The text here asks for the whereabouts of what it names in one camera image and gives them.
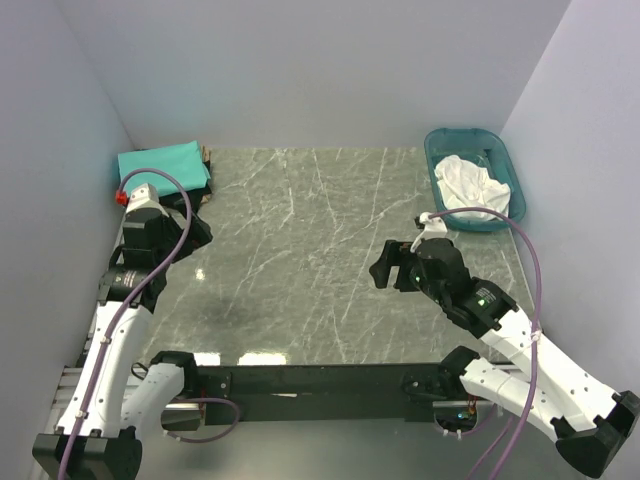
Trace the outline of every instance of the white cloth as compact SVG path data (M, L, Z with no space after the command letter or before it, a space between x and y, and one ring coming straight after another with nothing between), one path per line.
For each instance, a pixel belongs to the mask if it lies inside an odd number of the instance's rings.
M442 201L447 209L485 207L509 215L511 189L508 185L489 178L486 168L461 159L458 155L443 158L435 169ZM493 220L483 212L454 214L465 220Z

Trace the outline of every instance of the marble tabletop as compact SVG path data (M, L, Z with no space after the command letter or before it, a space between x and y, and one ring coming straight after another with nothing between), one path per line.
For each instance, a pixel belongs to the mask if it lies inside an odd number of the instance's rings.
M225 365L437 362L458 345L496 358L424 295L369 276L386 239L413 240L413 218L435 211L422 149L214 149L211 160L199 214L214 240L169 269L142 361L171 349ZM511 232L448 236L472 275L531 314Z

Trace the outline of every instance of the gray floor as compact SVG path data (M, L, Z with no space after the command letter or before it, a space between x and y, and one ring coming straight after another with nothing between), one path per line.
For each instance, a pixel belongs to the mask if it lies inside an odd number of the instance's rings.
M215 195L200 213L215 239L171 267L144 360L161 349L209 364L430 362L461 344L491 354L426 297L369 277L385 239L413 239L413 217L435 209L421 149L214 150L212 161ZM450 238L473 275L531 313L510 232ZM391 420L240 424L208 445L158 436L139 478L461 479L503 424L461 443ZM527 428L500 478L581 477Z
M221 149L200 215L213 242L169 270L142 350L243 363L431 362L458 345L491 356L421 294L376 290L388 238L435 211L421 149ZM531 300L509 231L450 233L472 275Z

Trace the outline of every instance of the gray wall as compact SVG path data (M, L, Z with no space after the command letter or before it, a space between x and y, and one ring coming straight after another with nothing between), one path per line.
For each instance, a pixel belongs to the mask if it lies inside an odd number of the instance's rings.
M115 153L129 139L53 2L0 7L3 479L25 478L113 247Z
M502 132L542 263L543 326L602 381L636 393L638 24L635 0L574 1ZM608 478L638 478L639 451L636 431Z
M57 0L134 143L500 131L569 0Z

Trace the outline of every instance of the black metal bar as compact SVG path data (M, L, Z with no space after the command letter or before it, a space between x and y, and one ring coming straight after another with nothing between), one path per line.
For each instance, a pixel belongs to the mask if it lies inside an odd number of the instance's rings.
M433 401L466 393L437 363L199 367L207 396L236 402L242 421L404 418L433 421ZM233 412L207 406L207 425Z

